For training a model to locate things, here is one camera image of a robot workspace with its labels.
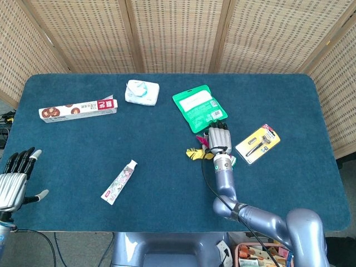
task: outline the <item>gray floor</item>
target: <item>gray floor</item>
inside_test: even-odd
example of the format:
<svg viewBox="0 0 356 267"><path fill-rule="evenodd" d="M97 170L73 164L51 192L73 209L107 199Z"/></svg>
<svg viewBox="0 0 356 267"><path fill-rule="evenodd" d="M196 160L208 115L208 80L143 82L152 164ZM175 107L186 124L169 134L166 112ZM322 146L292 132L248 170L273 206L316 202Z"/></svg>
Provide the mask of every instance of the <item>gray floor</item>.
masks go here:
<svg viewBox="0 0 356 267"><path fill-rule="evenodd" d="M329 232L327 236L351 236L356 238L356 161L345 163L340 174L350 204L352 223L344 231ZM46 233L46 235L55 244L53 233ZM98 265L101 255L110 243L111 234L58 233L57 238L62 256L68 267L94 267ZM109 266L111 254L112 248L102 266ZM57 266L63 266L57 251L56 256ZM44 238L34 233L11 233L1 266L53 266L50 247Z"/></svg>

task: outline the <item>robotic arm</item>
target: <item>robotic arm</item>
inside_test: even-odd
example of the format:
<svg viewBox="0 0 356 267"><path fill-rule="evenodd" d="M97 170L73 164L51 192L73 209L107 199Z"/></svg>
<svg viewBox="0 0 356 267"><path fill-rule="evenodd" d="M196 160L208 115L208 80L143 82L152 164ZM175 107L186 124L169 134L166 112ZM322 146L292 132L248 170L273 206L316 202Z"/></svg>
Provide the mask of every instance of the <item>robotic arm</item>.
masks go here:
<svg viewBox="0 0 356 267"><path fill-rule="evenodd" d="M243 221L251 229L272 238L291 250L296 267L328 267L327 245L319 215L308 209L294 209L281 217L238 201L231 167L231 137L226 124L214 123L209 128L209 147L214 156L216 188L214 211L223 217Z"/></svg>

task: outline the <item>woven panel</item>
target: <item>woven panel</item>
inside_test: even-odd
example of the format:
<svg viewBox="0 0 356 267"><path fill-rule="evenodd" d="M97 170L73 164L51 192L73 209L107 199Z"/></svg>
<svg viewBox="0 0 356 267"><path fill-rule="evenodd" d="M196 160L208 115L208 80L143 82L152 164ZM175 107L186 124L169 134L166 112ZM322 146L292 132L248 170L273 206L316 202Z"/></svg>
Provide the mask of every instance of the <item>woven panel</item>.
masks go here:
<svg viewBox="0 0 356 267"><path fill-rule="evenodd" d="M219 72L295 72L352 0L239 0Z"/></svg>
<svg viewBox="0 0 356 267"><path fill-rule="evenodd" d="M26 80L47 72L66 70L20 6L14 0L1 0L0 90L16 103Z"/></svg>
<svg viewBox="0 0 356 267"><path fill-rule="evenodd" d="M135 72L117 0L31 0L75 72Z"/></svg>
<svg viewBox="0 0 356 267"><path fill-rule="evenodd" d="M208 72L223 0L132 0L147 72Z"/></svg>
<svg viewBox="0 0 356 267"><path fill-rule="evenodd" d="M356 25L311 70L334 149L356 142Z"/></svg>

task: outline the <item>green bag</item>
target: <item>green bag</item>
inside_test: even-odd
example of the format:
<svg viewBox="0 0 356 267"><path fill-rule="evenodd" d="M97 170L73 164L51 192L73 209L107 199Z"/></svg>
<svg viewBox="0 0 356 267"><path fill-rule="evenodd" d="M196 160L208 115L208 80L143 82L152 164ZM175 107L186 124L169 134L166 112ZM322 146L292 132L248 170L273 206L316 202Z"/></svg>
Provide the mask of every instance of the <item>green bag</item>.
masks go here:
<svg viewBox="0 0 356 267"><path fill-rule="evenodd" d="M216 120L228 117L225 110L212 97L207 85L178 93L173 96L173 101L189 123L193 133L203 130Z"/></svg>

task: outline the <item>small yellow object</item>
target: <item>small yellow object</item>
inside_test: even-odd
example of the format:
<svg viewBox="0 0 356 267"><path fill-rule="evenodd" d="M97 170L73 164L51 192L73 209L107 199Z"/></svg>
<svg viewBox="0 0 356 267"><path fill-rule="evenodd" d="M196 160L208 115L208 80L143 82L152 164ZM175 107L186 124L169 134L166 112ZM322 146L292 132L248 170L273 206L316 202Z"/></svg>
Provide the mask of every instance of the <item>small yellow object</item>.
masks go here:
<svg viewBox="0 0 356 267"><path fill-rule="evenodd" d="M192 160L202 160L202 158L205 155L205 152L203 149L187 149L187 152L185 152L187 156L192 159ZM214 157L214 154L208 153L205 156L205 159L211 160Z"/></svg>

